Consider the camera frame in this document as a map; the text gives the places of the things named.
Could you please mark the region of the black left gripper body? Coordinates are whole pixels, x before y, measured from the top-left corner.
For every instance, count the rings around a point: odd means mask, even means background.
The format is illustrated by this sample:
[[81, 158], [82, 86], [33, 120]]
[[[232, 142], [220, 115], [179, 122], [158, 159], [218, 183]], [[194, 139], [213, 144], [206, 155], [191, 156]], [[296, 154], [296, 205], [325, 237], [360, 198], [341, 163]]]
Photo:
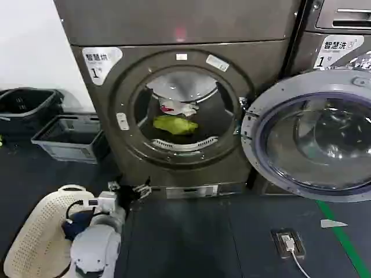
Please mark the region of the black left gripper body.
[[132, 186], [122, 186], [116, 193], [120, 207], [130, 207], [131, 203], [137, 200], [137, 193]]

